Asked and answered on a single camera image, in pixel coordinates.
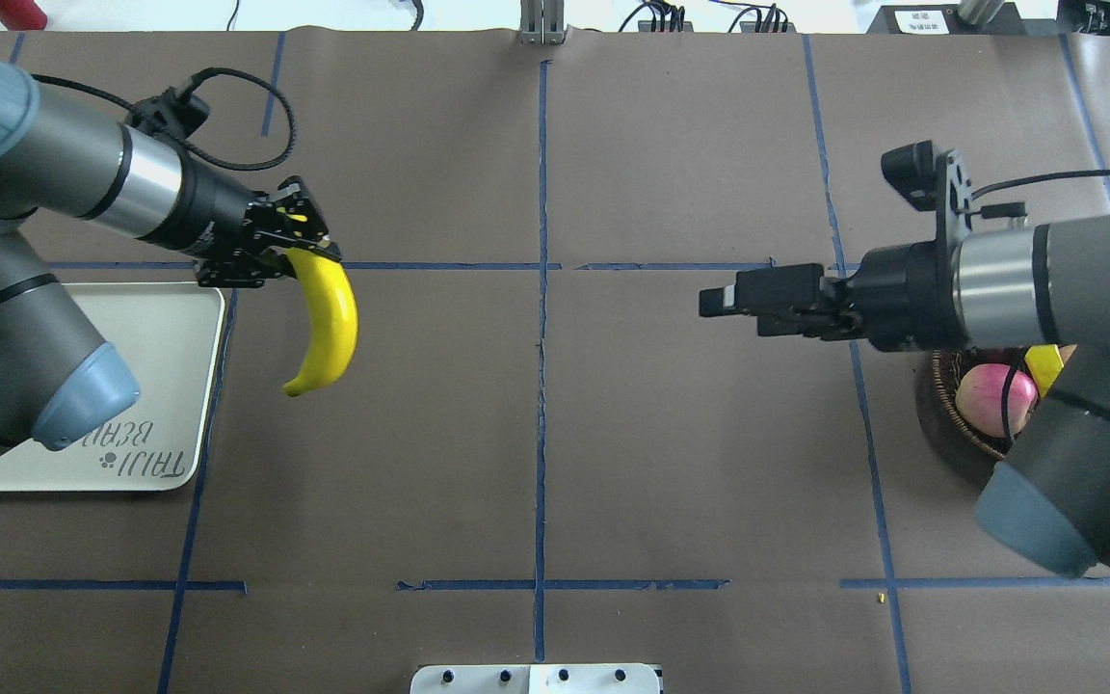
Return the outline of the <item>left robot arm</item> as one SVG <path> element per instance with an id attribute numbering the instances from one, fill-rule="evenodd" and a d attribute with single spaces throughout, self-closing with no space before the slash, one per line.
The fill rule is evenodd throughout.
<path id="1" fill-rule="evenodd" d="M 286 177 L 274 192 L 260 192 L 233 177 L 285 161 L 297 140 L 294 109 L 270 88 L 289 123 L 278 157 L 254 164 L 211 155 L 190 137 L 210 115 L 196 90 L 215 76 L 261 84 L 233 67 L 205 67 L 131 104 L 0 61 L 0 457 L 27 440 L 62 451 L 141 394 L 118 348 L 19 231 L 42 209 L 190 257 L 202 288 L 295 278 L 311 336 L 283 392 L 296 398 L 347 372 L 359 342 L 357 300 L 307 185 Z M 115 101 L 127 119 L 65 91 Z"/>

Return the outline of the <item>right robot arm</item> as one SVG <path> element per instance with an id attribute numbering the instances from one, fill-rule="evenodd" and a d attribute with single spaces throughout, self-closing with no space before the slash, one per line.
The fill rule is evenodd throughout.
<path id="1" fill-rule="evenodd" d="M 1063 579 L 1110 569 L 1110 215 L 977 232 L 942 221 L 934 240 L 867 252 L 851 276 L 815 263 L 741 271 L 703 289 L 698 312 L 882 352 L 1073 344 L 975 519 Z"/>

